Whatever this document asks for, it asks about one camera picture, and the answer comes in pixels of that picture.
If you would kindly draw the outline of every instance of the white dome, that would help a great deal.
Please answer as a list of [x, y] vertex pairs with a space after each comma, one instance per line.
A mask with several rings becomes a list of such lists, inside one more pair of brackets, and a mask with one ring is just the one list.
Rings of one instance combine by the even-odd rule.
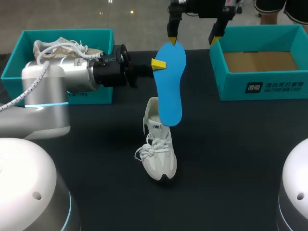
[[56, 184], [56, 168], [38, 145], [0, 139], [0, 230], [21, 231], [45, 210]]
[[282, 180], [290, 201], [308, 219], [308, 139], [290, 152]]

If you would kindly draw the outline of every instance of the teal box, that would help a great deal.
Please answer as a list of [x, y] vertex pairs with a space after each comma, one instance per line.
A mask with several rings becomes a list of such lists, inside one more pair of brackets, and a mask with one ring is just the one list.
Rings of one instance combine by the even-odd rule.
[[[53, 42], [59, 37], [82, 41], [89, 48], [112, 53], [115, 44], [112, 29], [61, 29], [61, 30], [24, 30], [2, 73], [1, 80], [12, 99], [23, 92], [21, 72], [25, 65], [34, 60], [33, 43], [36, 40]], [[100, 86], [97, 91], [68, 93], [69, 104], [109, 104], [112, 101], [113, 88]]]
[[[289, 51], [298, 70], [232, 73], [224, 52]], [[210, 49], [222, 101], [308, 98], [308, 35], [301, 25], [230, 26]]]

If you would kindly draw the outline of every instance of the black table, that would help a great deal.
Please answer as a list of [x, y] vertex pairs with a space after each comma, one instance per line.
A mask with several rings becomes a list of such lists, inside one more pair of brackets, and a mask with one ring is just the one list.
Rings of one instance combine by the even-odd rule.
[[[156, 52], [131, 55], [149, 63]], [[209, 51], [187, 51], [183, 118], [171, 128], [177, 178], [162, 187], [134, 159], [157, 95], [153, 79], [138, 84], [115, 89], [112, 105], [70, 106], [71, 132], [36, 141], [77, 201], [83, 231], [274, 231], [283, 164], [308, 136], [308, 101], [221, 102]]]

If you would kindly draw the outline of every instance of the screw hole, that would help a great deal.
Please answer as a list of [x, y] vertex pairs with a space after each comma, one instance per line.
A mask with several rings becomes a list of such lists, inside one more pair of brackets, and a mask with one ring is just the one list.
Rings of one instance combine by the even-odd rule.
[[39, 193], [39, 192], [34, 192], [32, 194], [33, 198], [36, 199], [36, 200], [40, 200], [42, 199], [42, 195]]
[[297, 195], [297, 199], [298, 199], [299, 201], [303, 200], [304, 197], [305, 197], [305, 195], [304, 195], [302, 192], [301, 192], [299, 195]]

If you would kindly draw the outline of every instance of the robotic arm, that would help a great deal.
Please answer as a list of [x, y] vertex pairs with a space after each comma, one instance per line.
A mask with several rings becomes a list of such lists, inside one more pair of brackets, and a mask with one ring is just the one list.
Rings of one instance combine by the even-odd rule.
[[[153, 77], [151, 66], [132, 64], [125, 45], [114, 46], [112, 54], [99, 60], [56, 58], [50, 63], [44, 78], [25, 97], [25, 108], [13, 106], [0, 112], [0, 138], [33, 140], [63, 136], [70, 131], [67, 91], [94, 91], [100, 85], [118, 87], [127, 83], [136, 88], [138, 77]], [[22, 71], [24, 90], [42, 68], [36, 61], [26, 65]]]
[[240, 0], [172, 0], [168, 7], [170, 14], [167, 25], [169, 40], [173, 45], [178, 38], [178, 29], [183, 13], [194, 13], [199, 18], [217, 18], [209, 37], [213, 44], [224, 35], [228, 21], [236, 15], [236, 9], [241, 4]]

